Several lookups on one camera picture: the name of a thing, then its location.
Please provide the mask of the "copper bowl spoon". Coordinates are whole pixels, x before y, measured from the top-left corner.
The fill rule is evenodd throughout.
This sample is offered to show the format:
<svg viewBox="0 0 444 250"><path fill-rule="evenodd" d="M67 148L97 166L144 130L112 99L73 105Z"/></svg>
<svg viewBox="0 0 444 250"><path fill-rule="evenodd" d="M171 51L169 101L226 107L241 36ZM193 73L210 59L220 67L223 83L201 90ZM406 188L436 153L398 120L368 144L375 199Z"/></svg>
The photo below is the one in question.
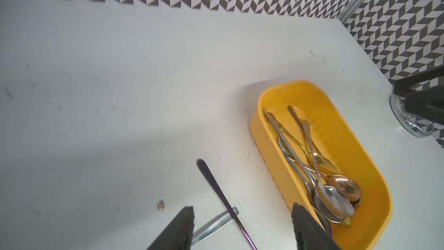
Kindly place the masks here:
<svg viewBox="0 0 444 250"><path fill-rule="evenodd" d="M193 233L191 246L213 235L218 230L225 227L225 225L229 224L232 220L233 218L228 210L222 212Z"/></svg>

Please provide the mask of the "silver long handled spoon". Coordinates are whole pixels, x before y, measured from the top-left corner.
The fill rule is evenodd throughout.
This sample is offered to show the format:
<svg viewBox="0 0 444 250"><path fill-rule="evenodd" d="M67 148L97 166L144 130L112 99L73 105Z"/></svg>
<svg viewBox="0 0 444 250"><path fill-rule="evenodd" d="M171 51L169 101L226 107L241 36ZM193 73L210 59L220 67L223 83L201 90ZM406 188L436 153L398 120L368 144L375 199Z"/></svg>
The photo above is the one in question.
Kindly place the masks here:
<svg viewBox="0 0 444 250"><path fill-rule="evenodd" d="M308 191L314 208L326 220L337 224L344 223L349 215L346 203L339 195L338 190L333 188L333 191L331 192L330 186L324 186L318 179L315 179L310 175L308 170L304 167L303 162L297 156L281 129L276 124L275 120L273 120L271 117L270 113L265 109L263 109L263 112L265 117L270 121L272 127L275 129L278 137L281 139L281 144L283 144L284 149L287 150L287 155L291 156L291 158L299 164L301 170L308 177Z"/></svg>

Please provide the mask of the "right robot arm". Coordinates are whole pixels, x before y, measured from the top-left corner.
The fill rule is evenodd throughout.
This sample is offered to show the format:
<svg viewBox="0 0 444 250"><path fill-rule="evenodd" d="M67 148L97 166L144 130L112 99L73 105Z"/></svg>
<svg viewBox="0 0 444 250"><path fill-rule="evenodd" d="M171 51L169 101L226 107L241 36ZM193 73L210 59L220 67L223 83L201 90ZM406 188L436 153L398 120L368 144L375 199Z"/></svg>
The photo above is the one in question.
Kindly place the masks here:
<svg viewBox="0 0 444 250"><path fill-rule="evenodd" d="M440 84L417 91L414 84L439 78L444 75L444 65L419 72L415 75L396 80L393 94L404 98L405 110L433 123L444 124L444 85Z"/></svg>

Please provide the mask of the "gold bowl spoon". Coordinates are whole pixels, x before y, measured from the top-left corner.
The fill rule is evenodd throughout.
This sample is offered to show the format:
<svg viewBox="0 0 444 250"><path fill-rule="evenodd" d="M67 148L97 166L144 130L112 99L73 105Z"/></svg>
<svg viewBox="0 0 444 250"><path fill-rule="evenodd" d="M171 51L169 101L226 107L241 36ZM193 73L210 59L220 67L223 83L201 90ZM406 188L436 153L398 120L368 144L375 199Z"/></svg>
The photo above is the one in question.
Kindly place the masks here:
<svg viewBox="0 0 444 250"><path fill-rule="evenodd" d="M312 205L319 221L321 222L321 225L323 226L324 230L326 231L326 233L332 237L333 236L333 230L331 228L331 225L329 223L329 221L327 221L327 219L323 216L323 214L317 209L317 207L315 206L313 199L312 199L312 189L310 187L310 184L308 183L308 181L303 177L303 175L299 172L299 170L296 168L296 166L294 165L294 159L292 159L289 155L289 152L286 148L286 146L284 145L284 143L282 142L281 138L277 138L276 142L278 144L279 149L281 150L283 156L285 157L285 159L287 160L287 162L290 164L291 168L297 173L297 175L301 178L301 180L303 181L303 183L305 184L307 190L308 190L308 199L310 201L310 204Z"/></svg>

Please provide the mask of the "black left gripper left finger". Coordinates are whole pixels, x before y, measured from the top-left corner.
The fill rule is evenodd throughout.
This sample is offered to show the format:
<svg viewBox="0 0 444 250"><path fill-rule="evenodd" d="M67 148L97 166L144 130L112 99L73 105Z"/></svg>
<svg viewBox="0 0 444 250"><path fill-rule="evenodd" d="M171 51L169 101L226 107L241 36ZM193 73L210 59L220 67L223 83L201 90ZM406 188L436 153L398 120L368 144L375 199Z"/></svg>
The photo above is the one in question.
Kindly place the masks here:
<svg viewBox="0 0 444 250"><path fill-rule="evenodd" d="M147 250L190 250L194 229L193 206L184 207Z"/></svg>

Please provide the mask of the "yellow plastic storage box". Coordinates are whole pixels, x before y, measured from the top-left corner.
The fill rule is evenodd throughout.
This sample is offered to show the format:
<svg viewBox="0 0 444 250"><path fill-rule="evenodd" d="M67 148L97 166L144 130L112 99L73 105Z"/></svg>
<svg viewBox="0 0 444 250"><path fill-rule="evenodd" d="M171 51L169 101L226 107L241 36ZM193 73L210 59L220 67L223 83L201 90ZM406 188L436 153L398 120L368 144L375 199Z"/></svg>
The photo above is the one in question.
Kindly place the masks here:
<svg viewBox="0 0 444 250"><path fill-rule="evenodd" d="M264 90L253 114L250 132L286 205L300 204L314 215L308 191L279 149L275 129L264 115L277 120L306 145L303 131L288 111L294 108L300 120L308 120L314 144L339 173L355 180L362 189L360 205L351 226L333 224L333 240L343 250L371 250L386 229L393 213L393 201L386 180L354 132L326 93L312 82L299 80Z"/></svg>

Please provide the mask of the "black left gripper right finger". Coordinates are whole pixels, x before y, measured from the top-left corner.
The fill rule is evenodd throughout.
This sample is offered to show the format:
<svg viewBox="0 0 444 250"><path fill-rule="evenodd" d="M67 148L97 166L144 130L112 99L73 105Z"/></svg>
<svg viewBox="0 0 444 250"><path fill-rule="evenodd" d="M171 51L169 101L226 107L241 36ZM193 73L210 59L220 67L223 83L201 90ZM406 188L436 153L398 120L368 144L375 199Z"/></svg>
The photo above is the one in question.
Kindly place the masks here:
<svg viewBox="0 0 444 250"><path fill-rule="evenodd" d="M304 206L294 203L292 220L298 250L341 250Z"/></svg>

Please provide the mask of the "dark purple spoon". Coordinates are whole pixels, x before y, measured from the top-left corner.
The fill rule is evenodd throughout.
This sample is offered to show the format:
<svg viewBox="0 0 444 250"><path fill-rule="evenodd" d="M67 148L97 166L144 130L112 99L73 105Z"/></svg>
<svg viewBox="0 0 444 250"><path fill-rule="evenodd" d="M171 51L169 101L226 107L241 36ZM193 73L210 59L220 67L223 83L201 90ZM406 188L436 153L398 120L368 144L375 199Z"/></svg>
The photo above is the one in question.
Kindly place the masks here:
<svg viewBox="0 0 444 250"><path fill-rule="evenodd" d="M229 214L231 215L232 219L236 222L238 227L240 228L241 232L247 239L248 243L250 244L251 248L253 250L257 250L257 247L254 245L253 240L250 238L249 234L247 233L245 227L241 223L241 221L238 218L238 215L235 214L234 209L231 207L230 203L228 202L227 198L225 197L224 193L222 192L220 186L218 185L217 181L215 180L213 174L211 173L209 167L205 163L204 160L198 159L197 160L197 166L200 169L202 175L205 177L209 185L212 187L212 189L216 192L219 199L222 201L222 203L227 208Z"/></svg>

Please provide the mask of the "rose gold long spoon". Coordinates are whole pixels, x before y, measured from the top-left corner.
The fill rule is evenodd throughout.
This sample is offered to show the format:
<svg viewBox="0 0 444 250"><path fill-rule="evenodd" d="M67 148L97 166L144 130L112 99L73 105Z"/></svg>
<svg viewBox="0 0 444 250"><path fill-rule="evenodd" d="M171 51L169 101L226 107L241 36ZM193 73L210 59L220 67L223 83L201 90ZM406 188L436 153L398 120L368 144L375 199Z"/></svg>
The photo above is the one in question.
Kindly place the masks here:
<svg viewBox="0 0 444 250"><path fill-rule="evenodd" d="M304 164L304 167L310 172L310 175L315 180L318 180L316 177L315 168L312 168L311 165L308 166L306 164ZM322 172L320 172L320 176L325 179L329 185L340 190L354 206L357 205L357 203L361 200L361 188L359 187L358 183L351 178L340 174L329 175Z"/></svg>

